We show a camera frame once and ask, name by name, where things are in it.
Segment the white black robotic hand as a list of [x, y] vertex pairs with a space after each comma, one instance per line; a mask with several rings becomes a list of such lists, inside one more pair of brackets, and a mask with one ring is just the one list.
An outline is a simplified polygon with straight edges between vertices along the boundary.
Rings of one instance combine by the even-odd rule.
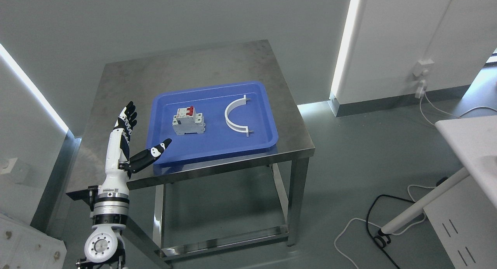
[[105, 180], [98, 189], [99, 194], [129, 194], [127, 181], [153, 164], [167, 150], [172, 140], [163, 142], [149, 149], [130, 156], [130, 142], [134, 127], [137, 125], [136, 106], [130, 101], [119, 113], [112, 129], [105, 157]]

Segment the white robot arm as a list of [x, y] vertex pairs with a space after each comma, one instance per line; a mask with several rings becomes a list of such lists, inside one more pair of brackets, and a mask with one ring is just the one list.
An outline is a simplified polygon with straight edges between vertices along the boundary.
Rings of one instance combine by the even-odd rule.
[[77, 269], [126, 269], [125, 242], [122, 232], [126, 228], [129, 203], [128, 195], [122, 193], [97, 194], [89, 188], [89, 207], [93, 221], [92, 234], [85, 242], [85, 256], [76, 262]]

